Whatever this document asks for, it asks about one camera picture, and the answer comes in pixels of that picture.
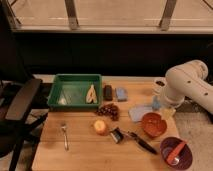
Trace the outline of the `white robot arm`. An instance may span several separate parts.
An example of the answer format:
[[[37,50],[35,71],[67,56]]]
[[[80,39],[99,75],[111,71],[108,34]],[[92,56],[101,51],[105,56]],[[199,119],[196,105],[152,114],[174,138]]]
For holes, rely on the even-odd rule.
[[[213,115],[213,86],[205,82],[208,67],[201,60],[192,60],[170,68],[166,85],[161,89],[159,100],[164,107],[178,108],[188,97]]]

